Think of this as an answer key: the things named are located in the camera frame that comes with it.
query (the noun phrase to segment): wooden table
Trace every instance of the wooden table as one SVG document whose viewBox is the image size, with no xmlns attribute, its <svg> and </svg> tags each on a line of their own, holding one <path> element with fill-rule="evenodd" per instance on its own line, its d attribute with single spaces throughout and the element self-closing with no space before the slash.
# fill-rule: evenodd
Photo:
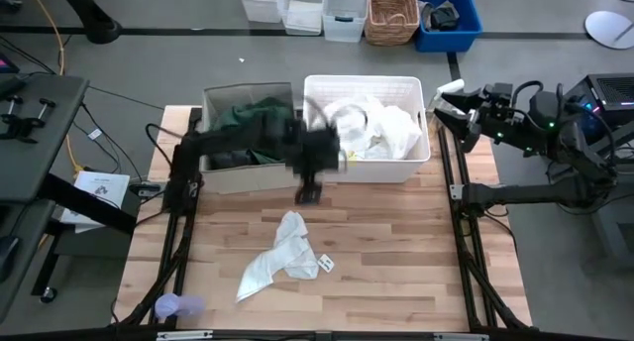
<svg viewBox="0 0 634 341">
<path fill-rule="evenodd" d="M 184 133 L 190 109 L 166 107 L 161 125 Z M 177 141 L 158 136 L 170 157 Z M 202 193 L 184 293 L 204 297 L 207 310 L 199 317 L 180 318 L 178 327 L 467 331 L 438 139 L 430 141 L 432 158 L 405 183 L 329 184 L 317 207 L 295 206 L 294 188 Z M 467 162 L 472 181 L 498 182 L 488 140 L 478 142 Z M 166 162 L 155 152 L 149 179 L 165 181 L 167 175 Z M 139 218 L 159 209 L 160 201 L 151 201 Z M 245 267 L 272 246 L 288 210 L 301 213 L 315 254 L 328 254 L 335 269 L 330 274 L 320 271 L 315 281 L 294 280 L 280 271 L 273 285 L 236 304 Z M 157 277 L 167 218 L 157 217 L 135 232 L 115 308 L 120 318 L 132 311 Z M 519 319 L 530 324 L 511 237 L 486 218 L 479 225 L 491 283 Z M 475 296 L 484 320 L 477 287 Z"/>
</svg>

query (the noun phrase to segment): blue bin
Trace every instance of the blue bin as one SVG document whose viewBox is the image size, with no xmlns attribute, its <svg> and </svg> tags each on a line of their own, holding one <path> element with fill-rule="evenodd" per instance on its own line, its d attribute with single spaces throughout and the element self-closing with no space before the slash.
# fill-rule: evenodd
<svg viewBox="0 0 634 341">
<path fill-rule="evenodd" d="M 432 3 L 435 7 L 447 0 L 420 0 Z M 416 38 L 416 50 L 421 53 L 460 53 L 467 51 L 474 40 L 482 33 L 482 24 L 477 15 L 474 0 L 449 0 L 460 14 L 459 25 L 451 32 L 428 32 L 421 28 Z"/>
</svg>

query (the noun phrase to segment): white bin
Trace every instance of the white bin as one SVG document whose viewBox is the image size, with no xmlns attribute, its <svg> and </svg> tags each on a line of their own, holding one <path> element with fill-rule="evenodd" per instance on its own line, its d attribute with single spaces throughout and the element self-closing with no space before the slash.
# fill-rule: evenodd
<svg viewBox="0 0 634 341">
<path fill-rule="evenodd" d="M 405 160 L 364 160 L 348 163 L 344 171 L 343 158 L 339 172 L 327 172 L 330 182 L 405 182 L 431 156 L 425 120 L 425 105 L 420 80 L 399 76 L 311 75 L 304 81 L 304 97 L 312 98 L 320 107 L 356 94 L 371 94 L 384 106 L 395 105 L 412 116 L 422 136 Z M 311 127 L 317 112 L 304 101 L 303 119 Z"/>
<path fill-rule="evenodd" d="M 279 23 L 280 0 L 241 0 L 249 21 Z"/>
<path fill-rule="evenodd" d="M 368 0 L 324 0 L 326 40 L 358 43 L 368 17 Z"/>
<path fill-rule="evenodd" d="M 279 13 L 288 35 L 320 35 L 324 0 L 279 0 Z"/>
</svg>

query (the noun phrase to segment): green cloth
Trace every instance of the green cloth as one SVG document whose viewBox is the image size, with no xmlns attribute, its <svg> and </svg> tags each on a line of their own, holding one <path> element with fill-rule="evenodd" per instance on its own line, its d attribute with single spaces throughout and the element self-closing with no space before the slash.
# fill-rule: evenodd
<svg viewBox="0 0 634 341">
<path fill-rule="evenodd" d="M 287 104 L 269 97 L 255 104 L 233 106 L 218 116 L 211 129 L 220 131 L 227 128 L 240 127 L 249 123 L 254 116 L 261 113 L 272 114 L 282 120 L 293 118 L 293 111 Z M 245 154 L 252 154 L 260 165 L 282 163 L 282 157 L 273 151 L 248 150 L 245 151 Z"/>
</svg>

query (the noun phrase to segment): wicker basket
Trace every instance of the wicker basket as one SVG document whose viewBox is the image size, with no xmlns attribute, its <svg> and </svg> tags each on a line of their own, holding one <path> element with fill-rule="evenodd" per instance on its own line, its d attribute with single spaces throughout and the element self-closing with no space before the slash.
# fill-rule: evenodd
<svg viewBox="0 0 634 341">
<path fill-rule="evenodd" d="M 369 5 L 366 39 L 372 45 L 403 45 L 418 29 L 416 0 L 369 0 Z"/>
</svg>

